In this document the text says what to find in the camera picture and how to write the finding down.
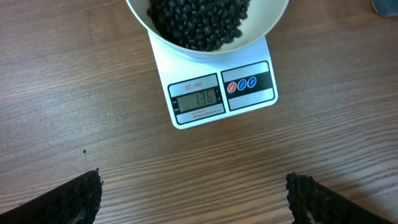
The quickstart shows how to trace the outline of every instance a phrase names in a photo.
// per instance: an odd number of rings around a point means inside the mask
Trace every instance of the wooden table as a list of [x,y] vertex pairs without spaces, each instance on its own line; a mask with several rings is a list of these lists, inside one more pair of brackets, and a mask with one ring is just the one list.
[[293,0],[267,39],[277,104],[179,131],[124,0],[2,0],[0,213],[99,167],[98,224],[291,223],[296,171],[398,222],[398,20]]

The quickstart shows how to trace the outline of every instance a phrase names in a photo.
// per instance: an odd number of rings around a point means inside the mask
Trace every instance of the digital kitchen scale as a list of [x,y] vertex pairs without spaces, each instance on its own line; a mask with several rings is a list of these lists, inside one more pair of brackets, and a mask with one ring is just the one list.
[[173,125],[192,128],[278,100],[265,38],[213,61],[198,61],[149,34]]

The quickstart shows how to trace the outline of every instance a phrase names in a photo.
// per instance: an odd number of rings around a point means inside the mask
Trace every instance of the red button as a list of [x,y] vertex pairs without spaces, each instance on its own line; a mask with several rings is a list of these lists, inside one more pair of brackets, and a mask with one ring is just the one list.
[[236,90],[236,82],[231,82],[228,85],[228,93],[233,93]]

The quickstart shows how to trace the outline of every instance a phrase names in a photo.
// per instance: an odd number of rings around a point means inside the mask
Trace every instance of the bowl rim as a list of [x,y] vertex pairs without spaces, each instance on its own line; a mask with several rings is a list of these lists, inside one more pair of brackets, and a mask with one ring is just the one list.
[[264,32],[262,33],[259,37],[257,37],[256,39],[254,39],[253,41],[242,45],[238,48],[235,49],[231,49],[231,50],[224,50],[224,51],[215,51],[215,52],[203,52],[203,51],[199,51],[199,50],[191,50],[191,49],[186,49],[185,47],[181,47],[178,46],[177,44],[173,44],[170,41],[166,40],[165,38],[163,38],[161,35],[155,33],[151,28],[149,28],[142,20],[141,18],[137,15],[136,11],[134,10],[134,8],[131,6],[130,4],[130,0],[126,0],[127,5],[130,7],[130,10],[132,11],[132,13],[135,15],[135,17],[137,18],[137,20],[149,31],[151,32],[155,37],[157,37],[158,39],[163,40],[164,42],[166,42],[166,44],[171,45],[172,47],[175,47],[177,49],[180,50],[184,50],[186,52],[191,52],[194,54],[202,54],[202,55],[221,55],[221,54],[227,54],[230,52],[234,52],[236,50],[240,50],[243,49],[245,47],[247,47],[248,45],[251,45],[255,42],[257,42],[260,38],[264,37],[265,35],[267,35],[275,26],[276,24],[280,21],[280,18],[283,16],[284,12],[286,11],[287,5],[289,4],[290,0],[278,0],[278,1],[285,1],[285,5],[283,6],[283,10],[281,10],[280,14],[278,15],[277,19],[274,21],[274,23]]

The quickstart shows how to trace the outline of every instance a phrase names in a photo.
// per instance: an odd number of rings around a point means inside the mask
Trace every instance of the bowl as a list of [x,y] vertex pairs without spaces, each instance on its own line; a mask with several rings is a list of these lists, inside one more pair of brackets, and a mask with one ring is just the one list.
[[147,10],[150,7],[149,0],[126,1],[138,21],[150,34],[180,53],[188,55],[189,57],[199,58],[228,54],[255,43],[277,24],[289,3],[289,0],[250,0],[248,18],[242,20],[242,24],[238,27],[243,35],[240,38],[235,38],[230,44],[224,44],[219,50],[202,52],[180,47],[163,38],[155,28],[152,19],[147,15]]

